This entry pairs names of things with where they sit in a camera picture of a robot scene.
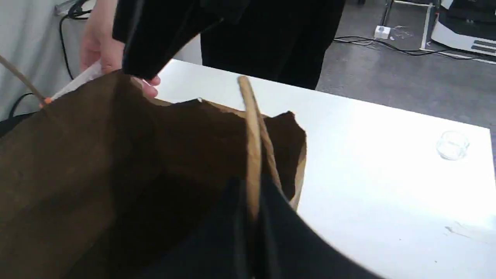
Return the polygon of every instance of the black pants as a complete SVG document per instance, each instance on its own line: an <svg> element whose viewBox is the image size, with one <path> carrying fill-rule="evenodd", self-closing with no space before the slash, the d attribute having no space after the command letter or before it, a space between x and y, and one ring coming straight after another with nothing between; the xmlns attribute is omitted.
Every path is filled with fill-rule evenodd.
<svg viewBox="0 0 496 279"><path fill-rule="evenodd" d="M315 89L345 0L252 0L201 35L203 65Z"/></svg>

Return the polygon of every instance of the paper bag handle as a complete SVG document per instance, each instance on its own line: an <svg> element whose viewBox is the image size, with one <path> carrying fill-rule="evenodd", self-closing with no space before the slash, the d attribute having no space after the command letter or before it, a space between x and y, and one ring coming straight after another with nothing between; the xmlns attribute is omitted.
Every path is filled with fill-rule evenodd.
<svg viewBox="0 0 496 279"><path fill-rule="evenodd" d="M248 212L253 220L257 219L260 197L260 175L262 172L262 149L263 143L267 155L267 162L274 184L281 190L281 180L277 173L276 160L274 157L274 146L270 140L267 126L263 121L262 114L256 103L253 88L246 76L238 77L241 95L246 107L247 123L247 205Z"/></svg>

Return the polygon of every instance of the brown paper bag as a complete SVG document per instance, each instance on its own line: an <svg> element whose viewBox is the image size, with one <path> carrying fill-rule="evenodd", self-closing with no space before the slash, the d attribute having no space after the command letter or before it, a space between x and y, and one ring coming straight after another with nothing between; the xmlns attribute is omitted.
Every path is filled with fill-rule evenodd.
<svg viewBox="0 0 496 279"><path fill-rule="evenodd" d="M118 71L0 139L0 278L128 278L184 239L227 179L246 175L244 112L159 103ZM296 208L305 132L290 112L264 121Z"/></svg>

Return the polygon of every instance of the person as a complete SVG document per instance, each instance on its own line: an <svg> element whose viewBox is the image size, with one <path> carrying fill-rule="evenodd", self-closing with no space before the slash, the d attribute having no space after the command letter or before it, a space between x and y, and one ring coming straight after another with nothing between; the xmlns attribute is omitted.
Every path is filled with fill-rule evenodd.
<svg viewBox="0 0 496 279"><path fill-rule="evenodd" d="M83 33L82 70L99 59L103 73L122 67L124 43L112 33L118 1L97 0ZM203 65L315 89L344 3L251 0L236 24L224 21L201 34ZM155 97L160 82L157 76L148 80L144 93Z"/></svg>

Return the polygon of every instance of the hand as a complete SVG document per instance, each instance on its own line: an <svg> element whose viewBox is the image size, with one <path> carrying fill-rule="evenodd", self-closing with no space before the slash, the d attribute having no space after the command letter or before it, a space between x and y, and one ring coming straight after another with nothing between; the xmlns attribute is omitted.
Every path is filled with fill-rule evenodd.
<svg viewBox="0 0 496 279"><path fill-rule="evenodd" d="M114 14L118 0L98 0L86 23L81 42L81 69L86 70L99 59L102 61L102 73L107 74L122 68L124 44L112 38ZM160 84L160 78L154 77L141 81L143 93L155 98L158 94L154 86Z"/></svg>

